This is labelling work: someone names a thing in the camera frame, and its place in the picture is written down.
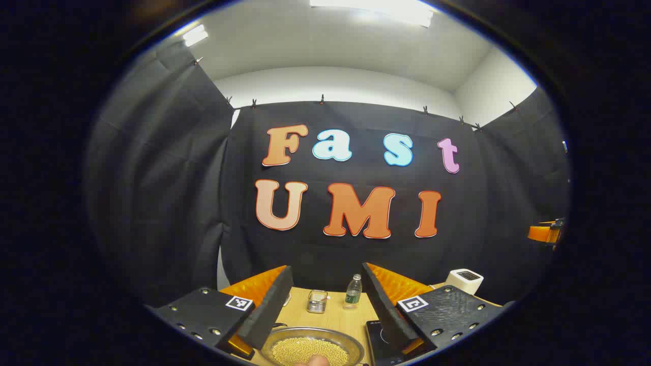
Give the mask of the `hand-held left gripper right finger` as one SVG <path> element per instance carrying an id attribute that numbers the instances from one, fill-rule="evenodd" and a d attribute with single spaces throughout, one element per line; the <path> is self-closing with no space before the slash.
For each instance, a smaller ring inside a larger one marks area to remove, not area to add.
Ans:
<path id="1" fill-rule="evenodd" d="M 454 283 L 427 286 L 364 262 L 362 281 L 386 341 L 404 356 L 439 352 L 470 338 L 513 305 L 497 305 Z"/>

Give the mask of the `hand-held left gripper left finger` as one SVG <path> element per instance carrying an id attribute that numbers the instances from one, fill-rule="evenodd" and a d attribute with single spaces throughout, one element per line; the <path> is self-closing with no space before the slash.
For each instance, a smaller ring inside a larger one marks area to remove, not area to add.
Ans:
<path id="1" fill-rule="evenodd" d="M 283 265 L 222 290 L 200 287 L 148 310 L 203 347 L 251 360 L 275 327 L 292 287 L 292 268 Z"/>

